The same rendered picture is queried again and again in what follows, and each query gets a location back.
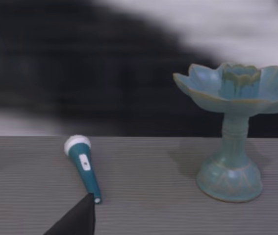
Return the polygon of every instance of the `toy microphone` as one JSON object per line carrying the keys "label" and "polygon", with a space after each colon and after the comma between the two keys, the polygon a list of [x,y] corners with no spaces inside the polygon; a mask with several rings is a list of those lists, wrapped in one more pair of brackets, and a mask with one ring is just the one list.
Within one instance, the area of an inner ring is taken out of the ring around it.
{"label": "toy microphone", "polygon": [[76,164],[80,177],[88,191],[94,194],[94,202],[101,203],[101,191],[91,163],[91,143],[86,136],[71,136],[65,142],[65,153]]}

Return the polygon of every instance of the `candle holder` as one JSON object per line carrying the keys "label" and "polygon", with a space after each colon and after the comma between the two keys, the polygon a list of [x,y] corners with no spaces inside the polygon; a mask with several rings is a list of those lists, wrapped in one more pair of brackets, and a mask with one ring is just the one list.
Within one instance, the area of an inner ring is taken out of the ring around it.
{"label": "candle holder", "polygon": [[228,202],[258,197],[261,174],[247,156],[245,142],[250,117],[278,113],[278,66],[223,63],[213,70],[192,64],[188,76],[174,73],[174,81],[202,109],[224,113],[222,146],[196,176],[200,190]]}

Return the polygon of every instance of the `blue object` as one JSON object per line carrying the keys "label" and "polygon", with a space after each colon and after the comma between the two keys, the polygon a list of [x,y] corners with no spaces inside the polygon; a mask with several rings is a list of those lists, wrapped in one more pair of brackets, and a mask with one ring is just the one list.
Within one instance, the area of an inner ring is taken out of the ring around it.
{"label": "blue object", "polygon": [[174,81],[202,109],[225,114],[221,149],[203,162],[196,176],[199,188],[222,201],[259,196],[261,174],[246,155],[245,142],[250,117],[278,113],[278,66],[223,63],[213,70],[192,64],[188,76],[175,73]]}
{"label": "blue object", "polygon": [[86,136],[71,136],[65,143],[65,153],[76,164],[88,193],[94,194],[94,202],[102,202],[101,191],[97,183],[91,162],[91,143]]}

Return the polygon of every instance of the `gray wooden surface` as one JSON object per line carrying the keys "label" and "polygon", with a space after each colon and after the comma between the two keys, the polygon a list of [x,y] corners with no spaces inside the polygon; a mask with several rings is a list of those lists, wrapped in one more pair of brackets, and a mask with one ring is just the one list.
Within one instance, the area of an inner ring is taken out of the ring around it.
{"label": "gray wooden surface", "polygon": [[[104,199],[96,235],[278,235],[278,140],[248,140],[264,192],[232,204],[207,197],[194,180],[219,139],[90,139]],[[0,235],[41,235],[85,195],[65,140],[0,137]]]}

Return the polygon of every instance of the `lotus-shaped bowl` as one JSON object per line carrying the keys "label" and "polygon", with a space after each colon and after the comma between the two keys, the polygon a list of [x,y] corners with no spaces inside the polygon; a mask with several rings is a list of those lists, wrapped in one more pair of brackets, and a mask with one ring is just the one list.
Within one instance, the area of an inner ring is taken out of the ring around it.
{"label": "lotus-shaped bowl", "polygon": [[247,117],[278,113],[278,66],[223,63],[213,70],[192,64],[188,76],[174,73],[174,81],[207,111]]}

